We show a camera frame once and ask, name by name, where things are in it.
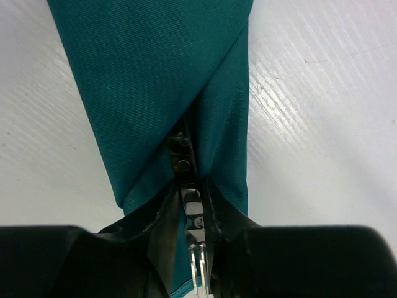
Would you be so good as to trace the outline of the teal cloth napkin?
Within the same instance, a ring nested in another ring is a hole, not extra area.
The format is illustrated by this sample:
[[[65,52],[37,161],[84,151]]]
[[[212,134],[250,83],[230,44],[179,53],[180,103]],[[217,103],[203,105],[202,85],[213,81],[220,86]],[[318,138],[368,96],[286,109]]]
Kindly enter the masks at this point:
[[[200,178],[248,211],[251,1],[50,1],[117,205],[174,176],[165,139],[188,113]]]

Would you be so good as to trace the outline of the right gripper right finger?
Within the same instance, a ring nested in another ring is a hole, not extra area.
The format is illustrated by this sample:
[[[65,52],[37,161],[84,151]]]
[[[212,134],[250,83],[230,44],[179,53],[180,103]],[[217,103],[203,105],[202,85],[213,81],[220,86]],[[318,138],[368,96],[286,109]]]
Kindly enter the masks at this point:
[[[210,178],[201,181],[211,292],[249,292],[249,231],[259,225],[227,201]]]

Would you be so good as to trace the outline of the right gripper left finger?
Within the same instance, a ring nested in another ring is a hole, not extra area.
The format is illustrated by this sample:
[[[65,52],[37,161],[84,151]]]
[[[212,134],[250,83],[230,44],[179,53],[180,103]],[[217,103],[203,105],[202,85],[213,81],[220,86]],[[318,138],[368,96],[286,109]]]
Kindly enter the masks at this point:
[[[172,291],[179,226],[179,187],[173,181],[164,186],[149,202],[124,218],[103,228],[98,236],[116,242],[135,244],[133,255],[148,258],[148,295],[155,291],[169,295]]]

